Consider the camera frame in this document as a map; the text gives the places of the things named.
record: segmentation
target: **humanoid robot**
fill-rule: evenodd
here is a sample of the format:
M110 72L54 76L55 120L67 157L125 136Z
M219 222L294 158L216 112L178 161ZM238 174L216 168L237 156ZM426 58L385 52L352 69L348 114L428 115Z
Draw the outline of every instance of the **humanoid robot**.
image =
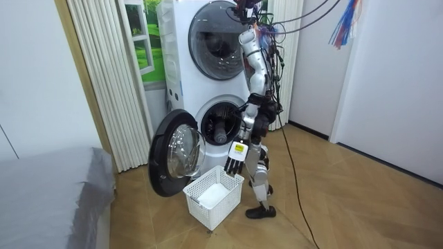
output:
M262 35L256 26L254 18L247 17L247 9L261 0L237 0L237 7L233 10L241 21L249 25L249 29L239 36L239 42L244 52L245 67L252 69L249 79L251 95L241 111L242 126L233 141L225 171L229 174L241 173L246 165L255 197L260 206L246 211L250 219L275 217L275 208L269 205L268 195L273 190L268 182L269 159L267 148L262 145L262 138L266 136L269 125L274 122L282 111L278 101L273 100L275 75L270 75L268 68L274 64L274 53L281 57L272 47L264 48L261 45Z

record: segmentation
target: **white curtain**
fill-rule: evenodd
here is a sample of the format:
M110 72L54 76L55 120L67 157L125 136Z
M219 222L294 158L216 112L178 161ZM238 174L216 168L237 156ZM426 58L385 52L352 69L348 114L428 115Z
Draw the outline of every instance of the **white curtain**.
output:
M274 22L284 21L299 17L303 11L303 0L270 0L269 12L274 14ZM295 30L300 27L300 20L292 21L284 24L286 31ZM282 26L276 25L279 32L283 32ZM280 54L284 59L284 71L282 81L280 82L282 87L280 89L280 101L282 103L284 111L280 114L283 125L289 121L289 108L291 106L292 86L294 71L296 68L296 57L298 48L298 35L299 32L288 34L281 46L284 49L280 49ZM281 128L278 119L271 124L270 130L276 130Z
M68 0L119 172L147 164L152 126L113 0Z

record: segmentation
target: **gray blanket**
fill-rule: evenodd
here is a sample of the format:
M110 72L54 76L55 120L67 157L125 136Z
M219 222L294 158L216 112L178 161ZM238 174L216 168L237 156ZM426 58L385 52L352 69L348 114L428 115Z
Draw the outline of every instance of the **gray blanket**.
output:
M111 156L102 149L0 163L0 249L93 249L113 199Z

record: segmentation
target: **yellow label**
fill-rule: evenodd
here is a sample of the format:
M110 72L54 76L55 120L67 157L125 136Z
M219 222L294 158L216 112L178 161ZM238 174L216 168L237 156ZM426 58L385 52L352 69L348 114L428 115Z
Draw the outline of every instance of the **yellow label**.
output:
M236 145L235 146L235 151L243 152L243 150L244 150L244 146L243 145Z

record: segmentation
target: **washing machine door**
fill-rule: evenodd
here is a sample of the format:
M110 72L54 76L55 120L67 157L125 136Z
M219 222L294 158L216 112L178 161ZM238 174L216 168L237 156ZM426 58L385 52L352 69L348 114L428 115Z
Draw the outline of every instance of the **washing machine door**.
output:
M150 149L147 170L154 191L163 197L179 193L199 172L205 152L206 141L192 115L182 109L171 111Z
M214 80L229 80L243 71L238 37L246 26L233 15L234 7L228 1L212 1L195 15L189 29L192 59Z

